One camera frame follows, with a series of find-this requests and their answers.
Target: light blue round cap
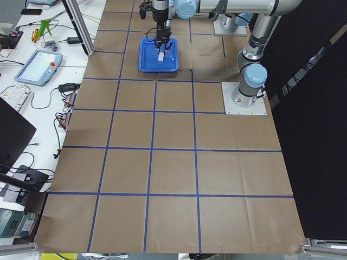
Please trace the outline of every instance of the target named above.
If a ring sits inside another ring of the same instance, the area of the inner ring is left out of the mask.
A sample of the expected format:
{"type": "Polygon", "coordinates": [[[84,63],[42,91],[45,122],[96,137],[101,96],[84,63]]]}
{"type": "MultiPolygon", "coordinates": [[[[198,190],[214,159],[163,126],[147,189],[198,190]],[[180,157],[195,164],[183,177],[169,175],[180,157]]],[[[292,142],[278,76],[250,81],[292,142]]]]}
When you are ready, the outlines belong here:
{"type": "Polygon", "coordinates": [[[179,18],[188,20],[196,13],[195,0],[175,0],[176,14],[179,18]]]}
{"type": "MultiPolygon", "coordinates": [[[[246,12],[244,12],[244,13],[242,13],[242,14],[238,14],[238,15],[241,16],[242,18],[248,20],[248,21],[251,21],[252,18],[253,18],[253,14],[246,13],[246,12]]],[[[243,26],[243,25],[247,25],[247,24],[248,24],[248,23],[247,23],[244,19],[242,19],[242,18],[239,18],[239,17],[236,17],[236,18],[235,18],[234,21],[235,21],[235,24],[236,24],[237,26],[243,26]]]]}
{"type": "Polygon", "coordinates": [[[267,70],[262,65],[255,63],[246,68],[245,80],[252,88],[260,88],[267,79],[267,70]]]}

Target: blue framed tablet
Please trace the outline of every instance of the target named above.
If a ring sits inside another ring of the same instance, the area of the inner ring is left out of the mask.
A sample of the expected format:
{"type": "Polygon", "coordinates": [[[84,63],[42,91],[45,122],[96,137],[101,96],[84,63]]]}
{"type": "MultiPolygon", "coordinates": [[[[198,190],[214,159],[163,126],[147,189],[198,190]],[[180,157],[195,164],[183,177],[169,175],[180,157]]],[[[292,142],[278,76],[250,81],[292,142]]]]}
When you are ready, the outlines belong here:
{"type": "Polygon", "coordinates": [[[15,81],[43,86],[59,67],[63,55],[54,51],[36,50],[15,76],[15,81]]]}

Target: green clamp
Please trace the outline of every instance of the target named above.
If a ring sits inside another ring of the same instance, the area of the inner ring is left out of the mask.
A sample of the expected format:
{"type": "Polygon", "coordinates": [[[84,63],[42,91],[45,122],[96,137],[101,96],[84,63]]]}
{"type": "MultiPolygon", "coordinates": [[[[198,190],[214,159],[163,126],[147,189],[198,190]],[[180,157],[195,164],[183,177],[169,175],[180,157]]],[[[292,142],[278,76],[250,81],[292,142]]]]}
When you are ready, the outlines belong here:
{"type": "Polygon", "coordinates": [[[49,23],[51,22],[51,19],[41,20],[41,26],[38,30],[38,36],[41,37],[44,34],[44,31],[47,29],[48,33],[52,35],[52,33],[49,30],[49,23]]]}

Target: white mounting plate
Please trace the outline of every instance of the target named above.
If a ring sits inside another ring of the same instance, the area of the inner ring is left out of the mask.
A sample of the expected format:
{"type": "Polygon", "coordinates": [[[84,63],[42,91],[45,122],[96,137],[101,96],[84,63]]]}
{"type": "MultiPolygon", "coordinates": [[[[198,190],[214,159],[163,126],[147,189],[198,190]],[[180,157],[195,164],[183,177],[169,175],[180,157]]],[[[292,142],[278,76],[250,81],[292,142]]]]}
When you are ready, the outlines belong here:
{"type": "Polygon", "coordinates": [[[222,82],[223,100],[226,115],[267,115],[264,99],[261,97],[247,108],[239,107],[232,101],[232,92],[239,87],[239,82],[222,82]]]}
{"type": "Polygon", "coordinates": [[[213,28],[215,29],[215,35],[234,35],[234,36],[247,36],[247,30],[245,26],[239,26],[236,30],[226,30],[221,27],[221,19],[223,15],[219,15],[217,20],[213,22],[213,28]]]}

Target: white keyboard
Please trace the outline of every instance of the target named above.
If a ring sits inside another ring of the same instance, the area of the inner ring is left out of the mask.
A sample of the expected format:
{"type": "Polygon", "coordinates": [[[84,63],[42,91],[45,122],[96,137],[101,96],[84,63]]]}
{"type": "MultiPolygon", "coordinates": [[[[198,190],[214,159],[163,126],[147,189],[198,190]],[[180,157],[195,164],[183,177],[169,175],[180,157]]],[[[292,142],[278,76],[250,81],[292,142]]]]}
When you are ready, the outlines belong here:
{"type": "Polygon", "coordinates": [[[33,92],[25,86],[14,86],[7,89],[0,96],[19,113],[23,113],[24,108],[33,96],[33,92]]]}

